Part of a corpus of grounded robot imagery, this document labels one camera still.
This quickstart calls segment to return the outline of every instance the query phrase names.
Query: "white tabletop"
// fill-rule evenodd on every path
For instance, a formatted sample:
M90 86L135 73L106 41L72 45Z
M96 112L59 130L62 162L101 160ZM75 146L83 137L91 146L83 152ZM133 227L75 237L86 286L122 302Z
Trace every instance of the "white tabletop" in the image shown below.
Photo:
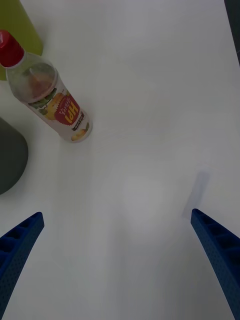
M68 144L0 84L29 160L0 196L3 235L45 228L4 320L226 320L190 225L240 236L240 69L224 1L23 0L44 53L93 120Z

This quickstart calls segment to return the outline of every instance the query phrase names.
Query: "clear plastic bottle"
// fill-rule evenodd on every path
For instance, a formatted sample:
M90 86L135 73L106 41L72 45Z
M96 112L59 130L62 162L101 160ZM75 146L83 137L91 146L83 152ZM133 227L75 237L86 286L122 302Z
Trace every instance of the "clear plastic bottle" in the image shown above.
M69 93L58 71L41 56L25 52L5 30L0 30L0 64L6 69L13 95L63 139L76 143L89 135L89 116Z

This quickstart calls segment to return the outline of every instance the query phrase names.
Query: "green cup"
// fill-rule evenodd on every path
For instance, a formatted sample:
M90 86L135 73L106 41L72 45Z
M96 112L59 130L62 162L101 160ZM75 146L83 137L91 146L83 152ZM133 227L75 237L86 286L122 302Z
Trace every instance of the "green cup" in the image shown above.
M19 0L0 0L0 29L10 32L27 52L42 55L43 43ZM1 65L0 80L6 80Z

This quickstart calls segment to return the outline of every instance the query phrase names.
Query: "gray container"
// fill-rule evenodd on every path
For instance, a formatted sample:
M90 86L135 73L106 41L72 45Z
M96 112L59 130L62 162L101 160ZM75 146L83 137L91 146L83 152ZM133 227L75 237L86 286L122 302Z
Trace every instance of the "gray container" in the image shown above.
M29 157L25 138L0 118L0 195L22 176Z

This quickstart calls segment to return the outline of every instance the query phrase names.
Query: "bottle label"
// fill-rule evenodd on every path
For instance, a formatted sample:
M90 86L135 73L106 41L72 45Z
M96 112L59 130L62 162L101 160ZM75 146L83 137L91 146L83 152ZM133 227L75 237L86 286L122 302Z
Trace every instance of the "bottle label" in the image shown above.
M80 142L91 131L88 114L79 107L59 76L50 94L26 105L69 142Z

